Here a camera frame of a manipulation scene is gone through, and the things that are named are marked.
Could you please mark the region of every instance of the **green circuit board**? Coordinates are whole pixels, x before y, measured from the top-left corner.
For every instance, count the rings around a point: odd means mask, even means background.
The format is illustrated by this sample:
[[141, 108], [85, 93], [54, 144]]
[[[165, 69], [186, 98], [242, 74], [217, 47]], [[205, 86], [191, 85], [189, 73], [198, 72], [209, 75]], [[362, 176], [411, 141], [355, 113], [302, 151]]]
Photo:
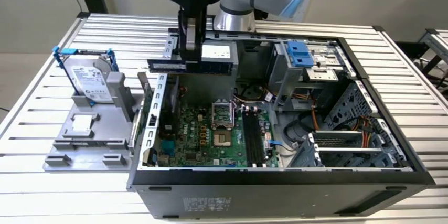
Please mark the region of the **green circuit board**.
[[[266, 113], [258, 114], [258, 122], [259, 124], [269, 122]], [[261, 134], [259, 141], [262, 144], [263, 134]], [[247, 167], [241, 111], [234, 111], [231, 130], [213, 130], [211, 107], [181, 106], [174, 137], [174, 155], [169, 157], [169, 167], [189, 166]], [[271, 157], [265, 160], [265, 166], [277, 167], [274, 149], [271, 149]]]

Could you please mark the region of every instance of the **metal rail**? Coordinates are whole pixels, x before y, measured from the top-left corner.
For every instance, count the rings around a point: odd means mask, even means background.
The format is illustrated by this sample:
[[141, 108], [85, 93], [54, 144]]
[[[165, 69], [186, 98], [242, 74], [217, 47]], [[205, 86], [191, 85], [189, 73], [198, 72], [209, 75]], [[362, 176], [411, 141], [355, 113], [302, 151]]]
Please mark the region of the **metal rail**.
[[[138, 93], [135, 73], [146, 58], [158, 58], [173, 18], [91, 14], [75, 20], [61, 47], [115, 51], [126, 86]], [[270, 223], [355, 221], [362, 223], [448, 222], [448, 106], [385, 33], [369, 26], [258, 21], [261, 33], [343, 37], [386, 108], [426, 166], [437, 187], [427, 189], [366, 218], [270, 219]], [[149, 74], [149, 83], [157, 82]], [[135, 193], [125, 192], [126, 173], [43, 173], [42, 163], [67, 111], [71, 88], [51, 57], [0, 125], [0, 216], [26, 216], [17, 222], [63, 218], [97, 222], [147, 221]], [[243, 223], [265, 222], [259, 219]], [[235, 220], [215, 220], [234, 223]]]

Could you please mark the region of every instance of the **ram slot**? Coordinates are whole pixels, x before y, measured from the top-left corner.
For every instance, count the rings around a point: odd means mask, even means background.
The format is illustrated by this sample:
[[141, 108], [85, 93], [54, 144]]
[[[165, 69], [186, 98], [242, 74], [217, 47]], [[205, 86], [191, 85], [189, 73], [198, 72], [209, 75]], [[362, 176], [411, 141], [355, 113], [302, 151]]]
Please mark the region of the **ram slot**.
[[250, 167], [250, 164], [255, 164], [257, 167], [261, 167], [263, 151], [255, 112], [247, 111], [242, 113], [242, 128], [247, 166]]

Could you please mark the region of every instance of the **metal work surface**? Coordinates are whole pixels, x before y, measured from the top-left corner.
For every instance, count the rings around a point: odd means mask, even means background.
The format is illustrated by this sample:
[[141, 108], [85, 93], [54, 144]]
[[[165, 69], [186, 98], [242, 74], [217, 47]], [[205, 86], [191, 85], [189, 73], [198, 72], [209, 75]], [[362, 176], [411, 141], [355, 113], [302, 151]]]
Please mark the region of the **metal work surface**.
[[[58, 46], [111, 48], [125, 85], [142, 93], [137, 72], [146, 58], [161, 57], [173, 18], [91, 14], [77, 19]], [[365, 218], [189, 220], [215, 223], [446, 223], [448, 109], [446, 101], [422, 78], [385, 33], [367, 26], [261, 21], [261, 33], [343, 37], [401, 126], [437, 187]], [[147, 74], [149, 83], [157, 74]], [[45, 173], [42, 163], [71, 107], [73, 89], [51, 57], [0, 125], [1, 223], [59, 221], [115, 223], [151, 221], [137, 193], [125, 191], [126, 173]]]

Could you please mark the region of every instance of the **label sticker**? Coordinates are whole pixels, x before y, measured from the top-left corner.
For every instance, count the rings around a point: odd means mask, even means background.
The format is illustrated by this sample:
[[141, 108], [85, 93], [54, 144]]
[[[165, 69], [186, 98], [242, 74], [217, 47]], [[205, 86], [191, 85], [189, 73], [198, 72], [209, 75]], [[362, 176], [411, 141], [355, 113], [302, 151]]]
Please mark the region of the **label sticker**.
[[154, 63], [151, 64], [153, 68], [161, 68], [161, 69], [186, 69], [185, 64], [159, 64]]
[[94, 102], [110, 102], [111, 96], [101, 71], [95, 67], [73, 66], [74, 81], [83, 95]]
[[186, 212], [223, 212], [229, 210], [231, 198], [182, 198], [183, 209]]
[[202, 45], [202, 58], [230, 59], [230, 47], [217, 45]]
[[265, 97], [263, 97], [265, 101], [270, 102], [271, 97], [273, 97], [273, 94], [270, 92], [267, 92], [266, 95], [265, 95]]

